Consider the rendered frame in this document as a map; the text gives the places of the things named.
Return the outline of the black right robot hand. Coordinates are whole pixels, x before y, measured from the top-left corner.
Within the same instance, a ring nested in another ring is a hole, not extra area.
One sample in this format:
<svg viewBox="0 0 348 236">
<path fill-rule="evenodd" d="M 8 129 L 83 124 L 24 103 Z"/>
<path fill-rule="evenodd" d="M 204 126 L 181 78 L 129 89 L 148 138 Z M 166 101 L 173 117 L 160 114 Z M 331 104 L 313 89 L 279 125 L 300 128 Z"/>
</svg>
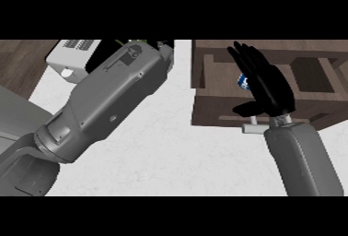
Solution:
<svg viewBox="0 0 348 236">
<path fill-rule="evenodd" d="M 253 100 L 232 107 L 241 117 L 265 113 L 277 117 L 294 111 L 294 98 L 285 77 L 263 54 L 244 43 L 226 47 L 235 65 L 246 77 Z"/>
</svg>

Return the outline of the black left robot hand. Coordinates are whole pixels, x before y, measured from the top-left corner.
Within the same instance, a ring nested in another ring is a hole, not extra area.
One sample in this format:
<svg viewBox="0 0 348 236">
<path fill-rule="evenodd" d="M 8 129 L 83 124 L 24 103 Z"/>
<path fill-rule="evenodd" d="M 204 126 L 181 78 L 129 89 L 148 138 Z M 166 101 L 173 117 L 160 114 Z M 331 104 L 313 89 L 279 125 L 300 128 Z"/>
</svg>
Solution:
<svg viewBox="0 0 348 236">
<path fill-rule="evenodd" d="M 105 59 L 111 56 L 111 54 L 119 50 L 122 45 L 128 42 L 129 41 L 126 39 L 100 41 L 95 50 L 91 54 L 91 57 L 86 61 L 86 64 L 83 66 L 86 73 L 91 73 L 94 71 L 98 65 L 105 61 Z"/>
</svg>

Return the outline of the blue can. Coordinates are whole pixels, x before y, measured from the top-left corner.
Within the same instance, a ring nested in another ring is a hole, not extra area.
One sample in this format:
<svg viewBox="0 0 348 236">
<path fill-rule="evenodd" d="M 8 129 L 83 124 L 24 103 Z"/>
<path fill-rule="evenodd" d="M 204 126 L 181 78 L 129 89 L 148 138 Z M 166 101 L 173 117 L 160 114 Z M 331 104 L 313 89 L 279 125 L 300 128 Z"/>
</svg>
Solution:
<svg viewBox="0 0 348 236">
<path fill-rule="evenodd" d="M 235 81 L 235 84 L 238 85 L 238 87 L 240 87 L 241 89 L 250 90 L 248 84 L 247 84 L 247 78 L 244 77 L 243 74 L 240 74 L 238 79 L 237 79 L 237 81 Z"/>
</svg>

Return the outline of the brown wooden drawer front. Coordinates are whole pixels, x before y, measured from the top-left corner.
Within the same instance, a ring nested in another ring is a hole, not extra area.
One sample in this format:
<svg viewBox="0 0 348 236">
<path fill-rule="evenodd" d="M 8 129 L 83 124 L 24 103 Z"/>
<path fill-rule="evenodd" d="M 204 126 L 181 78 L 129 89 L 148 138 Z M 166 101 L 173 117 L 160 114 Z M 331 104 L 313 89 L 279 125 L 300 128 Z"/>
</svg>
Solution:
<svg viewBox="0 0 348 236">
<path fill-rule="evenodd" d="M 250 118 L 240 117 L 232 107 L 251 98 L 195 96 L 191 112 L 191 125 L 240 127 Z M 348 120 L 348 101 L 296 100 L 296 111 L 290 114 L 293 122 L 309 123 L 316 130 Z"/>
</svg>

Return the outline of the white boxy appliance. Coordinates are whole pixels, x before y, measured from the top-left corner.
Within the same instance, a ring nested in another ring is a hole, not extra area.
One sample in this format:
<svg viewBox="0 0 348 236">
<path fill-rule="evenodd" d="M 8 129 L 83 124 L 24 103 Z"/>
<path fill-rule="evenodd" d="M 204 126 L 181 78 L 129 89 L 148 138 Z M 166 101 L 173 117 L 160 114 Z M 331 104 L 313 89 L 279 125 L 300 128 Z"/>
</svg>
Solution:
<svg viewBox="0 0 348 236">
<path fill-rule="evenodd" d="M 46 65 L 69 83 L 76 84 L 88 76 L 85 66 L 98 44 L 100 40 L 58 40 L 45 56 Z"/>
</svg>

